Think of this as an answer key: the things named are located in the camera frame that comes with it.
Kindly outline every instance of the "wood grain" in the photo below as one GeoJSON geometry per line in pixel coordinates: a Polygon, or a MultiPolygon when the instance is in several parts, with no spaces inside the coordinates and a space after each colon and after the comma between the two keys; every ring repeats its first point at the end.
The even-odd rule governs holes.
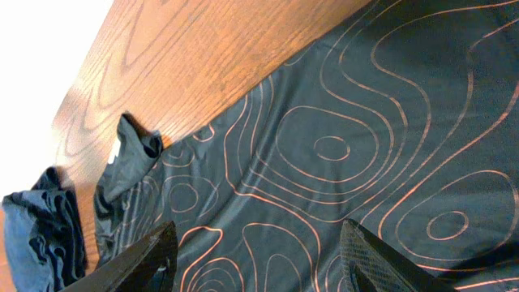
{"type": "Polygon", "coordinates": [[[0,210],[0,290],[1,291],[16,291],[15,285],[11,280],[11,271],[7,264],[6,247],[3,240],[3,222],[5,214],[0,210]]]}
{"type": "Polygon", "coordinates": [[[92,195],[120,114],[166,146],[232,105],[367,0],[115,0],[54,119],[56,163],[78,196],[91,272],[92,195]]]}

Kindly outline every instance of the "dark teal fabric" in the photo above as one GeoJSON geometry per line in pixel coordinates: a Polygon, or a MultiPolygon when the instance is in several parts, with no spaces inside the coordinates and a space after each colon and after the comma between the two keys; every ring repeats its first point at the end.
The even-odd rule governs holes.
{"type": "Polygon", "coordinates": [[[518,1],[371,2],[107,198],[148,169],[120,153],[101,264],[173,220],[175,291],[344,290],[350,217],[449,285],[515,289],[518,80],[518,1]]]}
{"type": "Polygon", "coordinates": [[[60,291],[84,277],[86,258],[75,194],[47,169],[30,191],[3,198],[4,240],[18,291],[60,291]]]}

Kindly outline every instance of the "folded fabric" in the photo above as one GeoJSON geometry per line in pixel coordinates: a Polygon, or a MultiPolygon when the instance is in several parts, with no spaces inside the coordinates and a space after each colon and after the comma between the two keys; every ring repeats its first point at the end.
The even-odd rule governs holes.
{"type": "Polygon", "coordinates": [[[7,260],[18,291],[59,291],[84,276],[85,251],[72,191],[48,168],[30,191],[2,201],[7,260]]]}

